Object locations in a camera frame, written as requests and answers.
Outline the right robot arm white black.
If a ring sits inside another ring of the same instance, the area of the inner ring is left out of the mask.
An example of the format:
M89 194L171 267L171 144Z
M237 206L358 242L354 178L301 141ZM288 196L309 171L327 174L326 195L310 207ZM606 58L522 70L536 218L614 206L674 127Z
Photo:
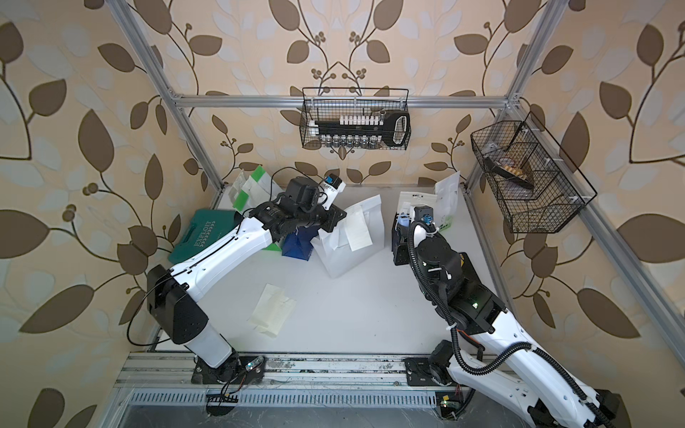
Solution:
M392 244L451 336L424 364L434 383L480 392L531 427L614 426L619 396L582 383L528 335L467 255L451 248L432 208L397 215Z

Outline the white bag back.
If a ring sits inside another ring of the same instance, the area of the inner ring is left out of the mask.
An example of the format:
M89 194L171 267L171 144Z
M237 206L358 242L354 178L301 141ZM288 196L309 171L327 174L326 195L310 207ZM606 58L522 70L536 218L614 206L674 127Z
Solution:
M311 241L331 278L344 275L385 248L380 195L351 205L345 212L346 218L332 233L321 229Z

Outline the green white cool tea bag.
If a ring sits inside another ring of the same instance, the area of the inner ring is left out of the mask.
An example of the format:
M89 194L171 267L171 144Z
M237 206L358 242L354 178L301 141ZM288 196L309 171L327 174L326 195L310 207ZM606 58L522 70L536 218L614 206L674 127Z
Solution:
M266 226L267 220L261 219L260 226L258 226L257 218L260 214L266 213L266 209L260 209L260 205L269 202L272 196L280 191L280 187L272 183L271 176L263 167L258 167L246 176L248 178L243 186L243 192L248 198L245 201L244 210L239 212L233 208L243 216L243 219L235 227L237 233L235 243L240 244L240 255L252 256L274 242L274 238Z

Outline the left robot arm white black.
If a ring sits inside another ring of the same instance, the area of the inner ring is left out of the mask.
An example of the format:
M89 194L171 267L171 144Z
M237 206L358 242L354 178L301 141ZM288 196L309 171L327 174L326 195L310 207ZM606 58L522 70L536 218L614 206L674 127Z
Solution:
M346 217L335 205L345 188L335 174L319 182L307 176L291 179L285 191L247 210L232 231L208 248L170 269L151 269L144 296L148 312L171 342L192 351L205 367L227 371L237 352L212 326L199 301L242 262L298 228L334 231Z

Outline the blue takeaway bag white handles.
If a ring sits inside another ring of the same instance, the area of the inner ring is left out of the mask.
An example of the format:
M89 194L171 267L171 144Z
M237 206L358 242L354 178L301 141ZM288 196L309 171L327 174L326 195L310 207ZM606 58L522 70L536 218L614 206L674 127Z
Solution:
M308 261L313 253L311 241L319 235L318 226L302 226L290 233L281 244L281 253L285 257Z

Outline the small dark navy bag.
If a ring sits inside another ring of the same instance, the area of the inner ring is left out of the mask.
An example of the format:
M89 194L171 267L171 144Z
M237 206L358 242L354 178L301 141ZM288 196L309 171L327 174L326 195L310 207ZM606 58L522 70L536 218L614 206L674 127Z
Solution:
M248 196L243 192L243 186L245 185L247 178L248 176L246 176L245 172L241 170L240 174L237 176L228 192L231 206L239 212L244 210L245 201L248 198Z

